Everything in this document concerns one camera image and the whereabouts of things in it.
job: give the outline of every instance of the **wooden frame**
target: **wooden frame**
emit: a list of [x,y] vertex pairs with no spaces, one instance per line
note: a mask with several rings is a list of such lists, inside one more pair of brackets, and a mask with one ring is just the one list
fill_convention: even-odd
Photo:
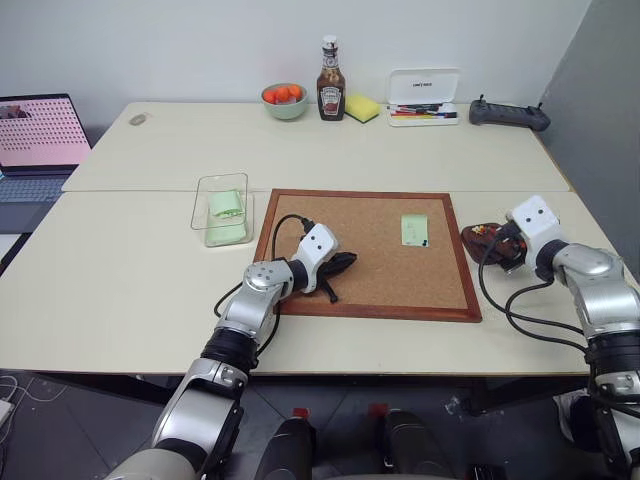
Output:
[[357,304],[313,304],[313,311],[309,311],[309,305],[300,305],[296,302],[285,302],[282,305],[282,313],[290,315],[318,315],[318,316],[344,316],[344,317],[374,317],[394,318],[408,320],[446,320],[457,322],[480,322],[482,316],[480,306],[475,294],[469,266],[467,264],[458,225],[456,222],[451,197],[448,193],[394,193],[394,192],[352,192],[330,190],[289,190],[274,189],[271,193],[269,205],[265,215],[262,231],[256,247],[254,261],[261,261],[268,256],[270,233],[273,228],[278,201],[281,196],[326,196],[347,198],[389,198],[389,199],[431,199],[440,200],[443,204],[444,214],[451,238],[451,244],[455,255],[458,274],[464,292],[467,308],[432,308],[423,306],[385,306],[385,305],[357,305]]

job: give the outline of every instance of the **yellow sponge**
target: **yellow sponge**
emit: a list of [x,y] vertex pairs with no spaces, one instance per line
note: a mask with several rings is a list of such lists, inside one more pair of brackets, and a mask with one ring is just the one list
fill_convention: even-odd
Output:
[[366,123],[378,116],[380,105],[364,95],[347,95],[344,111],[356,120]]

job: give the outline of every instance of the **clear plastic container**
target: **clear plastic container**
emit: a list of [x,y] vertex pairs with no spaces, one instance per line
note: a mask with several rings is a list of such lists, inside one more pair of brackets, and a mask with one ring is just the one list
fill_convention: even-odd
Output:
[[198,180],[191,228],[206,247],[247,243],[253,237],[253,196],[245,173]]

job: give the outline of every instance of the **black game controller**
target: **black game controller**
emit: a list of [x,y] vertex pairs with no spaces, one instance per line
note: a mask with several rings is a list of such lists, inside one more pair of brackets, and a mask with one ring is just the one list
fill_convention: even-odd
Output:
[[539,103],[537,107],[510,107],[509,105],[487,103],[483,98],[484,95],[480,95],[478,100],[471,102],[469,121],[474,125],[500,123],[530,127],[536,132],[541,132],[551,123],[549,117],[540,110],[542,103]]

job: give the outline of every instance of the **laptop keyboard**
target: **laptop keyboard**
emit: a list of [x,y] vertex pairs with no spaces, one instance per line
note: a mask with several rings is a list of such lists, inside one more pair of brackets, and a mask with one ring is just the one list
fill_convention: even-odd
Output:
[[3,178],[0,202],[55,202],[65,178]]

